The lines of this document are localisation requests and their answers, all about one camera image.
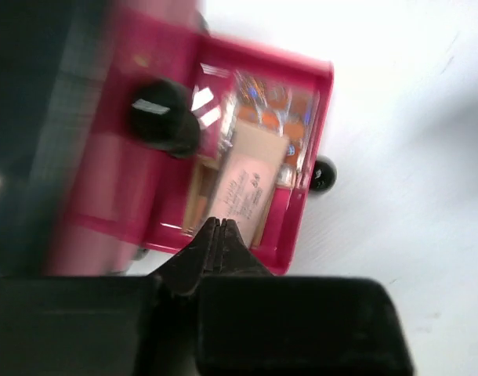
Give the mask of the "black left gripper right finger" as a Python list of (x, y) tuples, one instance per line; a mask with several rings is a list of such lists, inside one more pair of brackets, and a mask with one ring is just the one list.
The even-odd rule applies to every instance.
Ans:
[(254, 274), (231, 220), (217, 237), (219, 272), (197, 300), (202, 375), (412, 375), (395, 305), (378, 282)]

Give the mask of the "black drawer organizer cabinet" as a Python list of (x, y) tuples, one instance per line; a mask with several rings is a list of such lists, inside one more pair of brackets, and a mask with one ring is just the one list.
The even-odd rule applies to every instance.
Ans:
[(0, 1), (0, 277), (42, 270), (107, 72), (112, 1)]

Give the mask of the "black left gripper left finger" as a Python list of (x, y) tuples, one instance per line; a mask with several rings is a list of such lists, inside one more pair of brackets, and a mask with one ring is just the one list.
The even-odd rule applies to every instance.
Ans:
[(156, 321), (196, 290), (220, 222), (143, 277), (0, 277), (0, 375), (138, 375)]

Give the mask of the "pink blush palette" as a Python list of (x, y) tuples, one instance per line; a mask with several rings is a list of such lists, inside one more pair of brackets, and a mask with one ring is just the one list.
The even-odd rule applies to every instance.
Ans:
[(289, 139), (244, 121), (234, 127), (232, 147), (219, 171), (208, 216), (235, 221), (249, 246), (273, 192)]

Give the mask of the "four-colour eyeshadow palette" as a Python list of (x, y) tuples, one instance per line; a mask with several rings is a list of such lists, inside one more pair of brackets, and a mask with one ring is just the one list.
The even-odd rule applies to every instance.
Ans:
[(194, 236), (208, 218), (208, 206), (219, 177), (219, 163), (197, 157), (186, 197), (182, 231)]

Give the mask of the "pink bottom drawer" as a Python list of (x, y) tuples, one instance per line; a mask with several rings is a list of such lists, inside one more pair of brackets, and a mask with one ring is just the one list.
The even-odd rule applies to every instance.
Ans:
[(161, 159), (161, 180), (143, 246), (178, 252), (214, 216), (232, 219), (273, 273), (286, 273), (310, 184), (330, 186), (317, 163), (331, 96), (329, 62), (261, 45), (204, 37), (191, 71), (201, 147), (190, 160)]

